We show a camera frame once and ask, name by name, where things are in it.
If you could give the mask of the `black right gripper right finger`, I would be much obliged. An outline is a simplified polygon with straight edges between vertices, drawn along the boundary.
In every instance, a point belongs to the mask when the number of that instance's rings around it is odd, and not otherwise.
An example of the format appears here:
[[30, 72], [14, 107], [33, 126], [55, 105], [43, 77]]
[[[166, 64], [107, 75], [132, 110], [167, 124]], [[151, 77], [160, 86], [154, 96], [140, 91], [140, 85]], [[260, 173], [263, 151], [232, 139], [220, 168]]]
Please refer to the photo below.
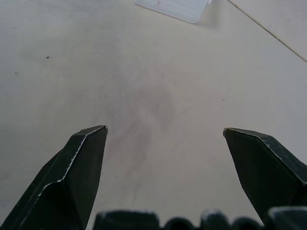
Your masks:
[[225, 128], [240, 184], [266, 226], [307, 224], [307, 166], [274, 137]]

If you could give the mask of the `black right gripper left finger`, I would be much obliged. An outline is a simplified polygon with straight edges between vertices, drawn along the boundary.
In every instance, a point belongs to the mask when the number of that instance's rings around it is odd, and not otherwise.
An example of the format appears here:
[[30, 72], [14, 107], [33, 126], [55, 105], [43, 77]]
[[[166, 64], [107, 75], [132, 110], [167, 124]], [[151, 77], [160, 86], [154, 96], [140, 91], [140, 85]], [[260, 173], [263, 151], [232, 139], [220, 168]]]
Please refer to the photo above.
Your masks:
[[84, 230], [99, 187], [108, 129], [73, 134], [30, 183], [2, 230]]

